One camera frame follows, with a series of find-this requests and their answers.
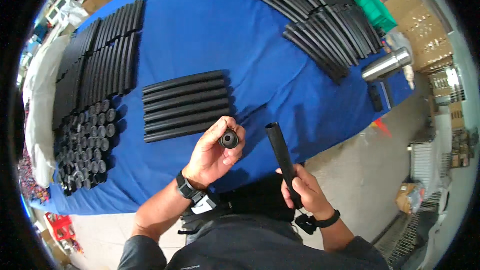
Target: person's left hand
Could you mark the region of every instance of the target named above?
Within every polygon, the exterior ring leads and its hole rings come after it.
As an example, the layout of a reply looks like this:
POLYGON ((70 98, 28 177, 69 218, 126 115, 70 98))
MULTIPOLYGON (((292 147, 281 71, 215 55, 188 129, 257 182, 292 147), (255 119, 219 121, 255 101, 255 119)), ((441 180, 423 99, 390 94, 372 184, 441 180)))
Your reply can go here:
POLYGON ((190 162, 183 168, 183 177, 195 189, 206 189, 241 158, 245 146, 245 129, 234 118, 222 116, 198 140, 193 149, 190 162), (227 149, 219 144, 219 139, 227 128, 233 129, 238 136, 238 145, 227 149))

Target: wristwatch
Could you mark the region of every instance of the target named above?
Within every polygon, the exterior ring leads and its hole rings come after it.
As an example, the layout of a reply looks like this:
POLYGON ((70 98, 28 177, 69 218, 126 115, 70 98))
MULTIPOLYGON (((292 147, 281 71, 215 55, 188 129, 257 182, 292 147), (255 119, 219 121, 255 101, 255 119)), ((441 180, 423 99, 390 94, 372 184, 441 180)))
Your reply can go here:
POLYGON ((333 225, 335 222, 337 222, 338 220, 340 219, 340 212, 338 209, 335 209, 335 212, 333 213, 333 216, 330 217, 329 219, 327 220, 316 220, 314 222, 315 226, 316 227, 319 227, 319 228, 326 228, 330 225, 333 225))
POLYGON ((183 177, 182 171, 177 175, 177 190, 183 198, 191 199, 194 204, 206 196, 206 193, 195 189, 188 180, 183 177))

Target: table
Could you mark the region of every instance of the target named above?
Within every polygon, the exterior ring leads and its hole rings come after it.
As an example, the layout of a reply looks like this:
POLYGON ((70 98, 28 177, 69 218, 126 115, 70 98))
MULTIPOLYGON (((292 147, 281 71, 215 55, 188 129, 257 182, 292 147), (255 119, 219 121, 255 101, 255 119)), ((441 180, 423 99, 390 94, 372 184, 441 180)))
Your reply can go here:
MULTIPOLYGON (((108 3, 79 30, 133 1, 108 3)), ((159 81, 225 69, 235 118, 247 134, 243 158, 213 184, 216 192, 254 182, 278 167, 264 131, 267 123, 280 123, 292 160, 301 162, 351 138, 387 112, 373 111, 361 77, 361 68, 384 52, 361 60, 337 86, 282 38, 287 23, 259 0, 147 0, 137 87, 121 99, 127 128, 112 150, 115 166, 107 182, 70 197, 51 184, 51 201, 38 208, 59 214, 135 212, 174 179, 201 134, 143 141, 142 87, 159 81)), ((396 104, 411 94, 402 73, 389 82, 396 104)))

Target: person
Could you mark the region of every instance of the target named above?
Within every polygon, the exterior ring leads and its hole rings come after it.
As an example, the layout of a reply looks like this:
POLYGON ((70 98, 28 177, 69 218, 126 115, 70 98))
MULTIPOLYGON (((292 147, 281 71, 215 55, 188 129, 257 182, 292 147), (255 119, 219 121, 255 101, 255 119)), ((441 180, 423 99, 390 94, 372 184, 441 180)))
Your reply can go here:
MULTIPOLYGON (((181 175, 195 189, 206 190, 241 158, 244 146, 245 129, 234 118, 223 116, 198 140, 181 175), (238 135, 239 143, 233 149, 218 143, 227 128, 238 135)), ((293 189, 305 209, 318 221, 331 219, 336 211, 316 178, 299 164, 294 169, 293 189)), ((292 210, 285 181, 280 190, 292 210)), ((118 269, 388 269, 380 253, 362 237, 354 236, 341 219, 320 229, 324 250, 318 250, 302 244, 291 222, 254 214, 228 214, 204 223, 196 239, 179 249, 167 264, 159 238, 191 204, 173 180, 141 205, 118 269)))

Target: concrete floor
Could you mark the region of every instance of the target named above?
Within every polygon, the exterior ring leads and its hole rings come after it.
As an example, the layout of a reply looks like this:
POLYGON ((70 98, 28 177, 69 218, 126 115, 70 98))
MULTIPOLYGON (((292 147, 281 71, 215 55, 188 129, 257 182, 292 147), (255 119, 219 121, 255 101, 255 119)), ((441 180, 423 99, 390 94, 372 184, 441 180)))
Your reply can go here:
MULTIPOLYGON (((327 199, 341 213, 355 235, 372 241, 394 218, 395 196, 410 169, 406 148, 428 117, 428 104, 419 92, 387 113, 382 121, 392 137, 368 127, 353 138, 325 150, 306 162, 327 199)), ((71 256, 82 270, 116 269, 123 244, 130 237, 134 214, 72 216, 84 255, 71 256)), ((159 242, 167 260, 185 244, 178 221, 159 242)), ((323 249, 319 231, 298 230, 304 244, 323 249)))

